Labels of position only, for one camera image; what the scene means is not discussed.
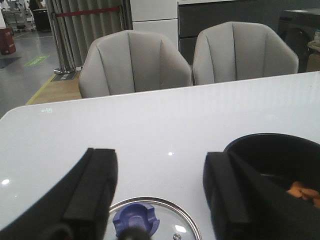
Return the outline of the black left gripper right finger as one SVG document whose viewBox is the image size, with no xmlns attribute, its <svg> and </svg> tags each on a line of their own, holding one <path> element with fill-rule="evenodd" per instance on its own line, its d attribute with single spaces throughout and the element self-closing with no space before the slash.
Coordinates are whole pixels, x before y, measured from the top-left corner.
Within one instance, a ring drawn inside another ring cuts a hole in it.
<svg viewBox="0 0 320 240">
<path fill-rule="evenodd" d="M 318 240 L 320 210 L 232 152 L 208 152 L 203 188 L 218 240 Z"/>
</svg>

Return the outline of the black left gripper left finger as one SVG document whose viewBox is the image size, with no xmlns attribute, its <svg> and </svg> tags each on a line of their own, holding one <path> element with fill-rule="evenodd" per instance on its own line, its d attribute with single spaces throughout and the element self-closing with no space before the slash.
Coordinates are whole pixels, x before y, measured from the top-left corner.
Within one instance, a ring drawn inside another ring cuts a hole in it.
<svg viewBox="0 0 320 240">
<path fill-rule="evenodd" d="M 101 240 L 117 180 L 115 150 L 88 148 L 55 186 L 0 231 L 0 238 Z"/>
</svg>

